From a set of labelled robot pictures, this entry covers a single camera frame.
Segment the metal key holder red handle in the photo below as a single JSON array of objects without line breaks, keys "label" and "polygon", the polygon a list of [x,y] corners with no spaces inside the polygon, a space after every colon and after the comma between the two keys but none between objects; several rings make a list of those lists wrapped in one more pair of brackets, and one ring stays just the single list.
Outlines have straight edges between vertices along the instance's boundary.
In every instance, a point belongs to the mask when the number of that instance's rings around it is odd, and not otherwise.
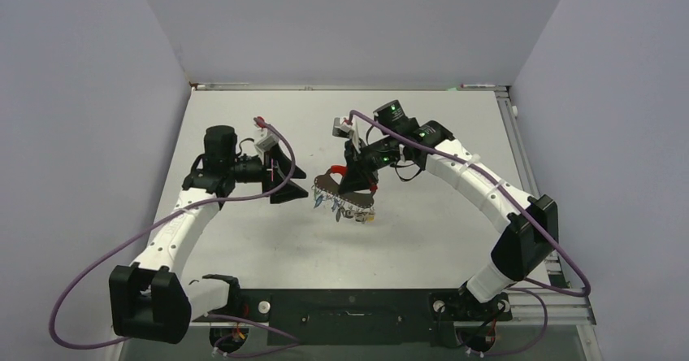
[{"label": "metal key holder red handle", "polygon": [[366,212],[373,211],[375,193],[370,190],[340,192],[340,183],[345,176],[345,168],[335,166],[317,175],[312,184],[314,208],[330,207],[331,211]]}]

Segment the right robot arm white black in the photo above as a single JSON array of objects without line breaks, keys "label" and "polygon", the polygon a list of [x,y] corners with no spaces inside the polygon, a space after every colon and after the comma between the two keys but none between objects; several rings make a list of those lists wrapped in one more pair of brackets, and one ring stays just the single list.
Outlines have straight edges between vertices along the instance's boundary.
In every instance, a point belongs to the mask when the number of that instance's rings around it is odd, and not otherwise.
[{"label": "right robot arm white black", "polygon": [[358,135],[356,115],[334,119],[332,134],[345,139],[345,166],[336,189],[339,196],[375,191],[378,172],[411,162],[447,183],[473,204],[500,234],[488,263],[459,289],[461,312],[478,319],[492,299],[524,281],[554,250],[558,236],[557,204],[548,196],[535,198],[485,167],[442,124],[420,124],[397,100],[375,110],[373,127],[383,138],[367,143]]}]

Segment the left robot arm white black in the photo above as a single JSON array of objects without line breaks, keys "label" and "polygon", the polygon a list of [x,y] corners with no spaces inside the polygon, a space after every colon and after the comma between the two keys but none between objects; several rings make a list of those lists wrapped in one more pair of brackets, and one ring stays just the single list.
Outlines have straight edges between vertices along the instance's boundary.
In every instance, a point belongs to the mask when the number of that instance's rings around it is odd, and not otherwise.
[{"label": "left robot arm white black", "polygon": [[234,276],[210,274],[182,281],[182,273],[206,226],[221,211],[238,184],[259,184],[260,198],[280,204],[307,198],[297,185],[306,178],[291,149],[266,123],[253,138],[257,153],[242,154],[232,126],[209,127],[203,152],[184,178],[175,210],[158,227],[152,241],[128,265],[109,278],[115,334],[171,344],[180,342],[192,321],[215,313],[233,320],[246,308]]}]

